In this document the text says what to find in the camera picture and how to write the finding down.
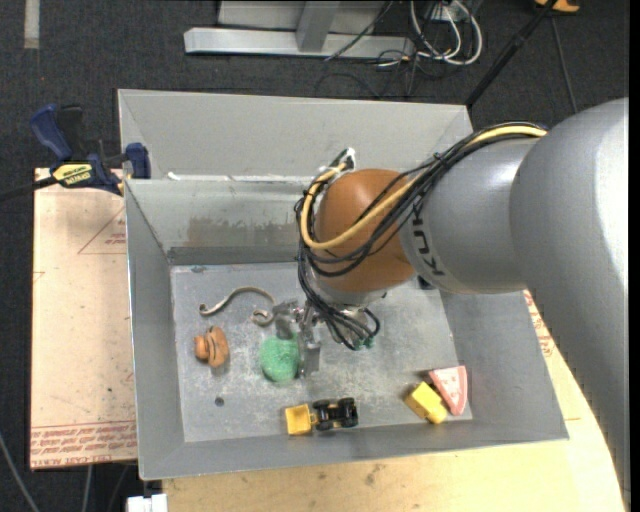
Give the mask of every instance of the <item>white metal base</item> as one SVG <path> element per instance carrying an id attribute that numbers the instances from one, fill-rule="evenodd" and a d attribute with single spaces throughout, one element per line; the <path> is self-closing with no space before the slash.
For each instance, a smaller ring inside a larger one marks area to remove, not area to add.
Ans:
<path id="1" fill-rule="evenodd" d="M 328 34 L 319 51 L 300 51 L 294 31 L 241 30 L 232 28 L 192 28 L 185 32 L 187 54 L 251 54 L 288 55 L 297 57 L 329 57 L 344 48 L 356 36 Z M 375 59 L 383 52 L 388 58 L 397 57 L 390 50 L 410 53 L 412 43 L 404 37 L 363 36 L 341 57 Z"/>

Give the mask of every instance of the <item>green object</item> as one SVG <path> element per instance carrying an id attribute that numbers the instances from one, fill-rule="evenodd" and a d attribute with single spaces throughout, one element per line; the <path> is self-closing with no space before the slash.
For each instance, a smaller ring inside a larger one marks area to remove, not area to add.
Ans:
<path id="1" fill-rule="evenodd" d="M 296 338 L 281 340 L 271 336 L 260 345 L 260 367 L 274 382 L 294 379 L 298 373 L 300 351 Z"/>

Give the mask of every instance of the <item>gray carpet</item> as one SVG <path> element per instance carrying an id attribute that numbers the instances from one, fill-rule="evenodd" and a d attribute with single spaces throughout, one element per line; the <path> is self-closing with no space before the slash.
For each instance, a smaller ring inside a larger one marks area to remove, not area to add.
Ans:
<path id="1" fill-rule="evenodd" d="M 220 91 L 242 94 L 381 98 L 461 104 L 511 36 L 533 15 L 531 0 L 487 0 L 477 18 L 486 48 L 479 61 L 443 78 L 377 72 L 352 60 L 256 56 L 186 56 L 183 33 L 211 25 L 214 2 L 42 0 L 40 49 L 24 49 L 24 2 L 0 3 L 0 192 L 28 184 L 34 167 L 52 163 L 28 127 L 47 103 L 78 103 L 90 137 L 107 153 L 119 148 L 115 103 L 119 88 Z M 628 95 L 629 0 L 582 2 L 577 16 L 555 20 L 577 110 Z M 377 28 L 405 33 L 407 2 L 396 2 Z M 573 113 L 550 19 L 543 20 L 485 94 L 473 123 L 482 127 L 529 120 L 553 127 Z M 0 204 L 0 431 L 35 502 L 44 511 L 80 510 L 86 472 L 30 472 L 29 425 L 33 203 Z M 122 467 L 99 466 L 88 510 L 104 511 Z M 129 471 L 123 495 L 142 486 Z M 116 500 L 114 509 L 119 508 Z M 27 510 L 0 458 L 0 510 Z"/>

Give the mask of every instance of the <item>pink toy piece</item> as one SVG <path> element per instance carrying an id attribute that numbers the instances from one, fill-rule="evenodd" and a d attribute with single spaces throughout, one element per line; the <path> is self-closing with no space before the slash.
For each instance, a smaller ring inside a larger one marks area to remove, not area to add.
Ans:
<path id="1" fill-rule="evenodd" d="M 467 405 L 467 369 L 465 366 L 431 370 L 429 377 L 442 395 L 451 414 L 460 416 Z"/>

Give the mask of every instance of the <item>cable bundle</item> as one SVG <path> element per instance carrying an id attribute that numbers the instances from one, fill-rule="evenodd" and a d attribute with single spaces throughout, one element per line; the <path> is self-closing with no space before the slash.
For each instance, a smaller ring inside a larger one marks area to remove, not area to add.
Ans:
<path id="1" fill-rule="evenodd" d="M 331 187 L 331 184 L 339 179 L 340 174 L 350 170 L 350 166 L 344 162 L 336 165 L 340 158 L 338 157 L 328 169 L 323 170 L 319 176 L 314 178 L 309 189 L 305 191 L 294 208 L 300 232 L 297 257 L 298 280 L 307 296 L 308 303 L 314 307 L 319 318 L 326 323 L 333 338 L 348 348 L 356 350 L 361 344 L 351 343 L 348 339 L 349 336 L 344 335 L 344 331 L 350 332 L 352 338 L 364 342 L 377 334 L 380 322 L 371 311 L 365 308 L 363 312 L 375 324 L 375 327 L 371 329 L 328 304 L 310 285 L 307 265 L 313 269 L 314 273 L 326 278 L 338 277 L 351 272 L 365 258 L 382 250 L 402 229 L 412 214 L 420 212 L 429 192 L 438 180 L 460 160 L 488 144 L 520 137 L 542 137 L 545 134 L 544 128 L 533 123 L 502 123 L 475 132 L 454 144 L 444 153 L 434 154 L 418 167 L 398 173 L 346 231 L 326 241 L 319 241 L 315 237 L 314 206 L 322 194 Z M 409 177 L 411 178 L 406 183 L 391 192 L 394 186 Z M 379 219 L 385 211 L 386 214 L 374 228 L 368 240 L 347 254 L 336 255 L 331 252 L 332 249 L 339 248 L 341 244 L 352 239 L 374 219 Z M 381 245 L 374 250 L 374 245 L 379 241 Z M 335 270 L 326 268 L 327 265 L 336 264 L 340 264 L 340 268 Z"/>

